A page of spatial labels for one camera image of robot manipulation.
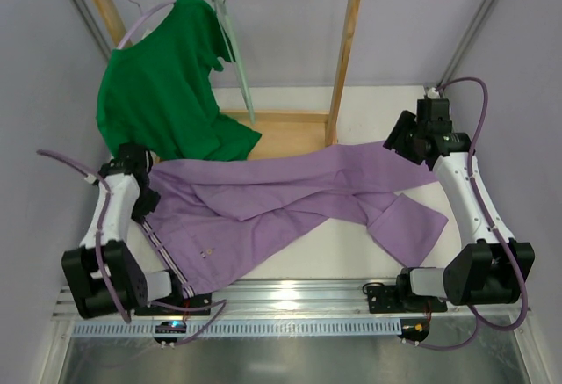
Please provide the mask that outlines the purple trousers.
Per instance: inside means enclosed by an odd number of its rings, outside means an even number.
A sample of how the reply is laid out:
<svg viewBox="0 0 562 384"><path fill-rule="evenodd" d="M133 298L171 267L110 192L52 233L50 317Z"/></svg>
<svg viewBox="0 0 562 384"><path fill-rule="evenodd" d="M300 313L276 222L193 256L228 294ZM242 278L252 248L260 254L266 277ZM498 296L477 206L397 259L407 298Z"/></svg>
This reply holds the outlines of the purple trousers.
<svg viewBox="0 0 562 384"><path fill-rule="evenodd" d="M329 219L364 226L388 255L418 267L448 221L406 195L435 175L379 142L276 159L171 160L149 179L161 198L143 230L188 296L231 285Z"/></svg>

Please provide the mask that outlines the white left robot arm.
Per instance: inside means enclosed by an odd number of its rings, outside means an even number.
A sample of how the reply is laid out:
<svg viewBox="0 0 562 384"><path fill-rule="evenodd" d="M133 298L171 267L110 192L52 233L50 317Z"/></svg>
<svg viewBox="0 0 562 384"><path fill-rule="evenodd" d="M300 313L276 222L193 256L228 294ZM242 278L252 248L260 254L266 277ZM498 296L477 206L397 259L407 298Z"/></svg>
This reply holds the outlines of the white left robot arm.
<svg viewBox="0 0 562 384"><path fill-rule="evenodd" d="M176 272L164 268L145 273L127 246L130 226L144 227L160 194L150 188L150 151L139 144L119 146L117 155L90 177L99 194L86 235L63 253L61 266L79 315L84 319L113 313L130 321L130 313L153 301L181 301Z"/></svg>

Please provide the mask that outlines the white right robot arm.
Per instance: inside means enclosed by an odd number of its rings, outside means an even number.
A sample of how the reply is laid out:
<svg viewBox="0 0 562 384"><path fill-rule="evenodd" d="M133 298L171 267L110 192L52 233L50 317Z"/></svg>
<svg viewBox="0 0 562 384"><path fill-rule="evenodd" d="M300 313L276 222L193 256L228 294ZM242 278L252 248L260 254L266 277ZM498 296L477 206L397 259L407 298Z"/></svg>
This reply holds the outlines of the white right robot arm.
<svg viewBox="0 0 562 384"><path fill-rule="evenodd" d="M525 287L535 252L501 220L479 174L471 138L456 133L445 98L418 100L400 114L386 149L436 174L454 214L462 248L444 268L405 268L397 287L405 299L456 306L528 304Z"/></svg>

